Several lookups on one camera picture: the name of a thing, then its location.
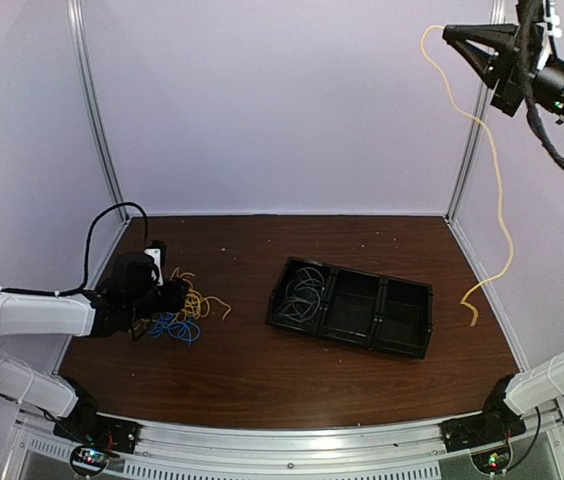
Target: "empty compartment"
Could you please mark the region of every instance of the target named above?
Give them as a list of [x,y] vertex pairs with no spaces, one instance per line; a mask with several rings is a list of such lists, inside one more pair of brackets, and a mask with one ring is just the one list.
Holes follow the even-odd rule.
[[379,291],[379,276],[339,270],[324,316],[321,336],[370,346]]
[[388,279],[374,350],[424,358],[432,331],[430,285]]
[[330,273],[330,267],[290,258],[271,295],[267,323],[316,335]]

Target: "black tray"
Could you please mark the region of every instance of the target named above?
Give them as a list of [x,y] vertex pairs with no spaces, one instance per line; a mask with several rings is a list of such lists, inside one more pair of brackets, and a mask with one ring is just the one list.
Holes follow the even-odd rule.
[[430,285],[291,257],[271,294],[266,323],[424,358],[432,307]]

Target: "white backdrop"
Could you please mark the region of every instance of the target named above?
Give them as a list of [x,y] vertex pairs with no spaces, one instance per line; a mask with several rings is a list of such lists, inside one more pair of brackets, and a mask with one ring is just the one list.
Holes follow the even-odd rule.
[[[91,219],[111,201],[87,121],[64,0],[0,0],[0,284],[65,289],[82,279]],[[92,266],[119,224],[94,237]],[[63,336],[0,347],[48,370]],[[0,399],[0,461],[17,406]]]
[[[419,41],[472,0],[99,0],[84,15],[128,198],[153,214],[446,212],[468,123]],[[471,110],[477,79],[430,53]]]
[[[514,5],[509,2],[509,11]],[[564,2],[558,2],[558,9],[564,28]],[[564,58],[564,38],[558,48]],[[533,366],[564,350],[564,173],[529,131],[524,113],[522,106],[511,120],[495,109],[489,112],[502,164],[504,216],[516,246],[510,272],[493,287],[521,353]],[[564,154],[564,126],[553,125],[555,117],[549,114],[543,118]],[[459,224],[492,274],[504,265],[507,246],[495,215],[496,184],[486,140],[476,163]]]

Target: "yellow wire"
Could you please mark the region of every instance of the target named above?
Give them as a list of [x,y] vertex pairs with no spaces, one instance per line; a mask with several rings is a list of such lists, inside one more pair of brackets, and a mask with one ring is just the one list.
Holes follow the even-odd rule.
[[191,283],[191,280],[186,277],[195,277],[194,273],[180,273],[180,267],[176,267],[171,274],[171,280],[175,277],[181,278],[189,284],[189,293],[187,293],[186,298],[184,299],[184,307],[173,318],[172,322],[181,322],[186,317],[192,317],[194,320],[208,317],[211,313],[211,304],[209,303],[209,300],[215,300],[222,306],[226,307],[226,311],[224,312],[224,315],[222,315],[222,320],[225,320],[229,313],[231,313],[232,308],[228,303],[220,300],[218,297],[204,297],[200,292],[193,288],[193,283]]
[[498,151],[495,148],[495,139],[493,138],[493,132],[491,132],[491,129],[488,127],[486,123],[484,123],[482,120],[475,117],[474,115],[465,112],[460,107],[458,107],[457,104],[455,103],[455,100],[453,99],[453,94],[451,93],[451,85],[449,84],[449,79],[444,73],[444,70],[442,70],[442,68],[431,57],[427,55],[426,50],[424,49],[424,40],[426,39],[427,35],[431,32],[431,30],[444,30],[444,27],[440,25],[433,25],[426,29],[424,35],[422,35],[422,39],[420,40],[420,49],[422,50],[422,55],[424,55],[424,58],[426,58],[427,61],[431,65],[433,65],[438,72],[440,72],[440,75],[442,75],[442,79],[444,80],[444,84],[446,85],[446,91],[449,94],[449,100],[451,100],[451,105],[453,106],[453,108],[457,112],[461,113],[467,118],[470,118],[475,123],[480,125],[489,137],[489,143],[491,144],[491,152],[493,153],[493,167],[495,168],[495,178],[497,179],[498,182],[498,222],[500,223],[500,228],[502,229],[502,232],[506,237],[506,241],[509,244],[509,258],[506,261],[504,268],[502,268],[502,271],[497,275],[493,275],[492,277],[489,277],[486,280],[482,280],[481,282],[476,284],[473,288],[469,289],[464,294],[464,297],[462,297],[462,301],[460,301],[460,305],[464,305],[465,307],[467,307],[469,310],[473,312],[473,320],[471,321],[471,326],[475,327],[475,325],[477,325],[478,323],[478,315],[479,315],[478,309],[475,307],[475,305],[472,305],[469,302],[467,302],[467,300],[471,296],[471,294],[473,294],[473,292],[475,292],[478,288],[481,288],[482,286],[484,286],[489,282],[493,282],[499,278],[502,278],[509,270],[511,263],[513,262],[513,255],[514,255],[513,238],[511,238],[511,234],[509,233],[508,228],[506,228],[506,224],[504,223],[504,216],[502,214],[503,206],[504,206],[504,190],[502,188],[502,175],[500,174],[500,163],[498,162]]

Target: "blue cable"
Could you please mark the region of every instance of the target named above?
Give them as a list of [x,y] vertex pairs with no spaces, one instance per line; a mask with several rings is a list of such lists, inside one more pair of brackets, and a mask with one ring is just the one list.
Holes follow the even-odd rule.
[[167,332],[171,337],[189,344],[189,347],[200,338],[200,327],[194,322],[194,317],[187,316],[186,320],[174,322],[173,313],[163,313],[153,325],[149,333],[151,338],[161,337]]

